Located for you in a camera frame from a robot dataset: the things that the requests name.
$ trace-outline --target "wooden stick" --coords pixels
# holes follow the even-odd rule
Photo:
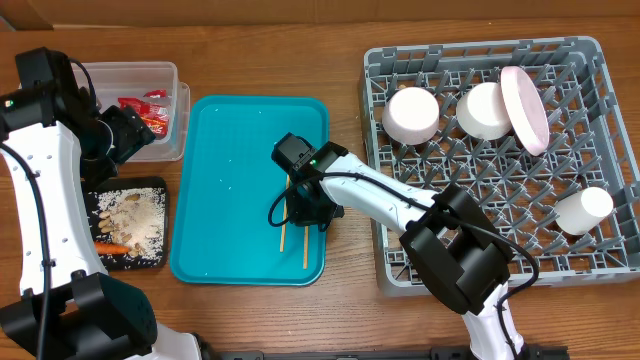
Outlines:
[[[302,262],[302,268],[307,269],[309,267],[309,227],[304,227],[304,261]]]
[[[287,186],[286,189],[289,188],[291,184],[291,178],[287,175]],[[282,215],[282,220],[287,218],[287,200],[284,200],[284,214]],[[284,252],[284,239],[287,237],[287,224],[282,225],[282,234],[280,234],[280,252]]]

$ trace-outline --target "brown tabletop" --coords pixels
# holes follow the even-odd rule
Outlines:
[[[0,33],[0,94],[14,90],[13,56],[40,46],[81,61],[172,61],[192,104],[209,94],[311,96],[331,115],[331,140],[365,159],[357,83],[373,47],[589,35],[603,47],[632,142],[640,141],[638,18],[430,21]],[[123,176],[163,177],[170,223],[182,162],[125,165]],[[0,166],[0,306],[19,299],[21,241],[11,179]],[[160,270],[112,275],[141,288],[158,320],[198,332],[218,350],[265,352],[426,349],[468,344],[460,316],[433,297],[386,298],[377,289],[369,219],[333,223],[326,269],[305,288],[197,286]],[[640,358],[640,282],[535,288],[511,301],[525,340],[567,345],[572,359]],[[27,359],[4,334],[1,359]]]

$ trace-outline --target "dish rack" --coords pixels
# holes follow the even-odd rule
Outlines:
[[[537,86],[551,130],[547,151],[531,156],[513,130],[492,141],[467,135],[457,102],[475,85],[499,82],[504,66],[520,66]],[[399,87],[419,86],[436,96],[439,130],[407,146],[381,125]],[[590,37],[491,41],[374,48],[364,56],[362,126],[369,165],[413,186],[467,190],[500,233],[528,250],[540,265],[538,285],[625,282],[640,276],[640,178],[607,64]],[[581,237],[562,232],[553,205],[584,188],[612,195],[614,211]],[[428,294],[398,236],[372,222],[378,286],[387,296]],[[442,237],[449,243],[455,231]],[[531,275],[527,261],[510,264],[510,285]]]

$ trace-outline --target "blue tray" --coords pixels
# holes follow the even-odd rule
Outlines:
[[[311,98],[209,96],[193,107],[169,263],[180,280],[200,284],[302,286],[324,270],[326,233],[267,222],[286,174],[273,145],[292,132],[319,148],[329,140],[329,112]],[[274,218],[282,216],[283,204]]]

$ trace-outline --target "nut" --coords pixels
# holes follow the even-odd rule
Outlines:
[[[109,225],[110,223],[111,223],[111,220],[109,219],[100,220],[100,222],[98,223],[98,227],[102,229],[103,227]]]

